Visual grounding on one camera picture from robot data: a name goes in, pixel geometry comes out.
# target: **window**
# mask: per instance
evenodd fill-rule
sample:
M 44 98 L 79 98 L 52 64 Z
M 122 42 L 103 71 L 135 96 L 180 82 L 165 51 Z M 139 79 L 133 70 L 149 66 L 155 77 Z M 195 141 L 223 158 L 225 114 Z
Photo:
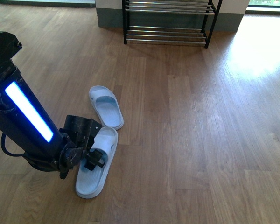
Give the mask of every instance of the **window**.
M 280 0 L 250 0 L 249 6 L 280 7 Z

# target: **slipper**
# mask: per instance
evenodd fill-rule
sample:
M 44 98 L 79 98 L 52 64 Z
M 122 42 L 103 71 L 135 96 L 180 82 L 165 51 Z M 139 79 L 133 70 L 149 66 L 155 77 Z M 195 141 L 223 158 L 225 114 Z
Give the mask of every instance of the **slipper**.
M 118 130 L 123 126 L 123 117 L 118 102 L 109 89 L 101 85 L 93 86 L 89 90 L 89 97 L 104 127 Z
M 105 162 L 103 168 L 96 166 L 93 171 L 85 168 L 86 159 L 80 164 L 76 193 L 82 198 L 93 198 L 103 189 L 107 174 L 112 163 L 118 142 L 117 131 L 111 127 L 102 127 L 94 138 L 91 151 L 95 149 L 103 153 L 102 159 Z

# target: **black cable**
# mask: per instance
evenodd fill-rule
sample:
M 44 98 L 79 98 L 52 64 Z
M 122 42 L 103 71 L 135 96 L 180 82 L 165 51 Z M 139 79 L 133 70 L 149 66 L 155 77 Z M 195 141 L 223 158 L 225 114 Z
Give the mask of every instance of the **black cable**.
M 2 136 L 1 136 L 1 148 L 2 148 L 2 151 L 3 151 L 6 155 L 13 156 L 13 157 L 24 156 L 24 154 L 13 154 L 13 153 L 10 153 L 10 152 L 5 148 L 5 138 L 6 138 L 6 134 L 2 133 Z

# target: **robotic arm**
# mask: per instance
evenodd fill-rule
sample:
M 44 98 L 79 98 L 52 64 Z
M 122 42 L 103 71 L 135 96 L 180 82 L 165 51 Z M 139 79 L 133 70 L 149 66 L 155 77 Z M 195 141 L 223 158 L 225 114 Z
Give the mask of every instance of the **robotic arm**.
M 10 156 L 21 156 L 35 169 L 58 171 L 65 179 L 81 159 L 89 170 L 100 162 L 102 154 L 90 151 L 102 127 L 93 119 L 67 115 L 63 128 L 54 125 L 11 58 L 22 48 L 16 36 L 0 31 L 0 130 L 1 148 Z M 25 153 L 12 154 L 5 148 L 6 135 Z

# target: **metal shoe rack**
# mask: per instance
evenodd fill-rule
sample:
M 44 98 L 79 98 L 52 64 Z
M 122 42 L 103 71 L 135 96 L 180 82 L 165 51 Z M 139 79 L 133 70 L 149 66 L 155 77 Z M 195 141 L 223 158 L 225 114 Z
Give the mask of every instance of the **metal shoe rack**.
M 194 44 L 208 48 L 216 24 L 222 0 L 217 7 L 212 0 L 122 0 L 124 44 L 127 42 L 148 42 L 160 44 Z M 130 26 L 130 12 L 203 15 L 200 29 L 153 26 Z M 205 26 L 208 16 L 213 15 L 210 31 Z

